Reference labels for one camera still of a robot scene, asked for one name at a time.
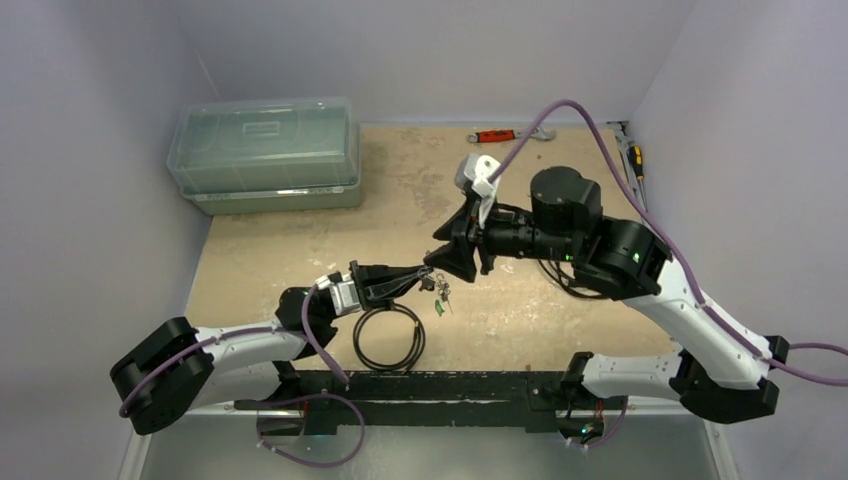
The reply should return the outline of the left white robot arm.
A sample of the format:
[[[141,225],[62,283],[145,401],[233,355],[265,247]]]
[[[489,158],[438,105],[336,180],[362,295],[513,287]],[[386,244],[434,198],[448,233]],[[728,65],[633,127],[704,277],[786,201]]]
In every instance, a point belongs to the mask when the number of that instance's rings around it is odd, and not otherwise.
[[[335,319],[384,307],[433,272],[416,265],[360,265],[335,271],[312,286],[284,292],[275,318],[242,327],[195,327],[184,317],[160,325],[110,370],[121,399],[120,417],[136,433],[158,432],[186,412],[235,400],[264,400],[284,409],[297,399],[298,382],[282,372],[316,355],[348,384],[349,375],[327,352]]]

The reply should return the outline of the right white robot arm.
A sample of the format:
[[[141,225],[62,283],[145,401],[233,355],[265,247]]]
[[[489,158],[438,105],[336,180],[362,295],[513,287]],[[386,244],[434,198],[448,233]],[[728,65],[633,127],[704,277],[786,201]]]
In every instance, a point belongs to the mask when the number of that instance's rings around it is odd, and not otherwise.
[[[569,167],[538,172],[532,207],[495,204],[467,191],[463,206],[436,232],[426,265],[473,282],[499,257],[567,262],[577,284],[619,301],[658,325],[673,353],[644,357],[575,354],[558,395],[576,407],[611,397],[672,400],[694,415],[733,424],[774,414],[779,388],[772,360],[788,342],[733,320],[717,325],[707,298],[688,285],[681,261],[645,225],[605,216],[599,185]]]

